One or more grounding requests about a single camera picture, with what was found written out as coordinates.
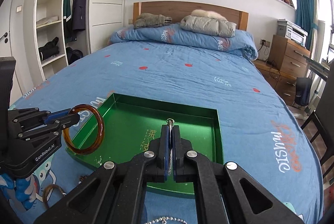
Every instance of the light switch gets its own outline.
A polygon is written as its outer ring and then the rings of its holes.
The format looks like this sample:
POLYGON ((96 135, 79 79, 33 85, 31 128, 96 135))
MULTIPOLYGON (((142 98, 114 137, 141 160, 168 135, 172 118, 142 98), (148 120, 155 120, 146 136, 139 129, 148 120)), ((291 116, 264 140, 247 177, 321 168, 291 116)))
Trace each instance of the light switch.
POLYGON ((21 12, 21 11, 22 11, 22 5, 16 7, 16 12, 17 12, 17 13, 19 13, 19 12, 21 12))

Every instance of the blue bedsheet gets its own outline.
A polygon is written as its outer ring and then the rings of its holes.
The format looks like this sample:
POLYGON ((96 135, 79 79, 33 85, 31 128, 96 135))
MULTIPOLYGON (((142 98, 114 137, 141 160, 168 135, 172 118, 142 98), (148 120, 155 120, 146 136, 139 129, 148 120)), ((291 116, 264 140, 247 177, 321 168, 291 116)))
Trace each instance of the blue bedsheet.
MULTIPOLYGON (((282 99, 247 59, 223 51, 130 41, 78 60, 15 103, 52 112, 77 104, 101 104, 112 92, 218 110, 224 161, 234 161, 280 201, 290 203, 305 223, 322 216, 323 188, 318 158, 282 99)), ((73 137, 87 121, 71 127, 73 137)), ((66 192, 92 171, 63 146, 35 172, 37 193, 54 182, 66 192)), ((54 191, 49 204, 60 195, 54 191)), ((24 223, 45 211, 41 201, 24 211, 24 223)), ((197 223, 195 202, 147 193, 148 221, 168 215, 197 223)))

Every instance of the gray puffer jacket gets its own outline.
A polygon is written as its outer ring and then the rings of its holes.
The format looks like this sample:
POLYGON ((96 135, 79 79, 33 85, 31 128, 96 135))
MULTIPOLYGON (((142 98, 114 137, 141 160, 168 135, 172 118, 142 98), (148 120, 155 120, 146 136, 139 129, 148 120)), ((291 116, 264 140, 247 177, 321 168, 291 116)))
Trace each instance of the gray puffer jacket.
POLYGON ((237 25, 233 22, 223 20, 186 16, 181 20, 180 26, 184 30, 195 33, 220 37, 233 37, 237 25))

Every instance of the silver bracelet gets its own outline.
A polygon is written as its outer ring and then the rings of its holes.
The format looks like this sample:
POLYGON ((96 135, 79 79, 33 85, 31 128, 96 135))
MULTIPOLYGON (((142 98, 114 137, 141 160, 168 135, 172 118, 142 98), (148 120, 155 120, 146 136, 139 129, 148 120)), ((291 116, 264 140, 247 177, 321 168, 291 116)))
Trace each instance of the silver bracelet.
POLYGON ((159 221, 161 221, 161 224, 166 224, 167 223, 166 220, 174 220, 174 221, 178 221, 178 222, 187 224, 187 222, 185 220, 183 220, 183 219, 176 218, 176 217, 168 217, 168 216, 159 217, 156 220, 152 220, 150 222, 146 222, 145 224, 159 223, 159 221))

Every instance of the green metal tray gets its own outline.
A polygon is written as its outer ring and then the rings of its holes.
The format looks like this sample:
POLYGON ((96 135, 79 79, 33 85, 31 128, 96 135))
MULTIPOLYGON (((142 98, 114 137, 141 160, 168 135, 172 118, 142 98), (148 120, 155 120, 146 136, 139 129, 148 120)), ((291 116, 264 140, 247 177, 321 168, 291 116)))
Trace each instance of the green metal tray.
MULTIPOLYGON (((123 163, 148 149, 149 142, 160 137, 161 125, 166 119, 180 126, 181 137, 191 141, 193 149, 211 161, 223 163, 218 112, 195 106, 143 99, 122 94, 112 94, 98 108, 105 121, 105 138, 92 154, 77 155, 67 152, 77 161, 97 168, 106 161, 123 163)), ((96 137, 97 122, 91 116, 72 142, 77 148, 86 148, 96 137)), ((150 191, 184 196, 193 194, 192 183, 175 183, 169 176, 165 183, 149 183, 150 191)))

